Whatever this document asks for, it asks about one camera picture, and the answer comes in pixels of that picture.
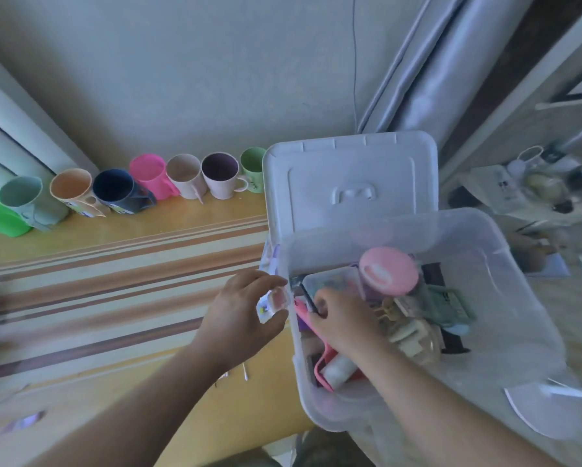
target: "white lid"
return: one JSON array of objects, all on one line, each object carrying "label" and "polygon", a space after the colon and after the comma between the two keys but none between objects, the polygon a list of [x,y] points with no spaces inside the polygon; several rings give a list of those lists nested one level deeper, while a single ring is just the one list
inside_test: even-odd
[{"label": "white lid", "polygon": [[279,142],[263,158],[273,243],[299,231],[438,210],[438,154],[422,131]]}]

